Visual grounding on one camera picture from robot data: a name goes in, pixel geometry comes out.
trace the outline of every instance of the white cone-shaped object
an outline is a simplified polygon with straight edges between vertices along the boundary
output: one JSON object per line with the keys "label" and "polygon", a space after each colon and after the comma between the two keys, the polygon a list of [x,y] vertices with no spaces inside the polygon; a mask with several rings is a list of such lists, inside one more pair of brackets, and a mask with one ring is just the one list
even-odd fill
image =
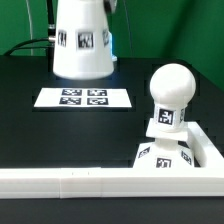
{"label": "white cone-shaped object", "polygon": [[54,73],[97,79],[113,72],[103,0],[59,0]]}

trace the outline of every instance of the marker sheet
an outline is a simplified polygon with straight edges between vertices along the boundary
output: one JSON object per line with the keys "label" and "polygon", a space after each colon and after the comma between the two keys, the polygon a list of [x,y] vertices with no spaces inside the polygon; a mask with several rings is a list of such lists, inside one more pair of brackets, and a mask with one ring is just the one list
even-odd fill
{"label": "marker sheet", "polygon": [[126,89],[42,88],[34,107],[132,106]]}

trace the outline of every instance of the green background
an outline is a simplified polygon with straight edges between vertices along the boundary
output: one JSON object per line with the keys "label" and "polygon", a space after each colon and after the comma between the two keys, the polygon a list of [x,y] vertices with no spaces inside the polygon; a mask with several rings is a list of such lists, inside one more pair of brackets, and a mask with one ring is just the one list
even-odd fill
{"label": "green background", "polygon": [[[57,0],[53,0],[56,11]],[[186,60],[224,90],[223,0],[123,0],[108,16],[118,57]],[[0,54],[30,39],[25,0],[0,0]],[[47,36],[45,0],[30,0],[33,37]],[[19,51],[17,55],[29,55]],[[44,55],[35,50],[34,55]]]}

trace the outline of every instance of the black tabletop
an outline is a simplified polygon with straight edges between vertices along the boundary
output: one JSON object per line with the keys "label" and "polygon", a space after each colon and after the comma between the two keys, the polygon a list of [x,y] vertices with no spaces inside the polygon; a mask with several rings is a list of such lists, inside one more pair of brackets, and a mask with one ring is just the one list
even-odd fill
{"label": "black tabletop", "polygon": [[[105,79],[71,81],[48,72],[44,57],[0,57],[0,167],[131,167],[154,103],[152,74],[186,65],[197,90],[186,121],[197,121],[224,152],[224,94],[181,60],[119,59]],[[34,108],[41,88],[127,89],[132,108]],[[1,223],[223,223],[223,198],[0,200]]]}

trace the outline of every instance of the black table surface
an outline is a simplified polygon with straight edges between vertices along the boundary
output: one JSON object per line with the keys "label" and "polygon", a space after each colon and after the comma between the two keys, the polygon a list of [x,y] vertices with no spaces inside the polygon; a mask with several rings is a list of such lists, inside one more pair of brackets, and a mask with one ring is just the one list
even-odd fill
{"label": "black table surface", "polygon": [[[119,59],[114,73],[71,81],[45,57],[0,57],[0,168],[131,167],[153,117],[152,74],[186,65],[197,90],[186,121],[197,121],[224,153],[224,93],[181,60]],[[34,108],[41,88],[124,88],[132,108]],[[0,200],[1,223],[224,223],[222,197]]]}

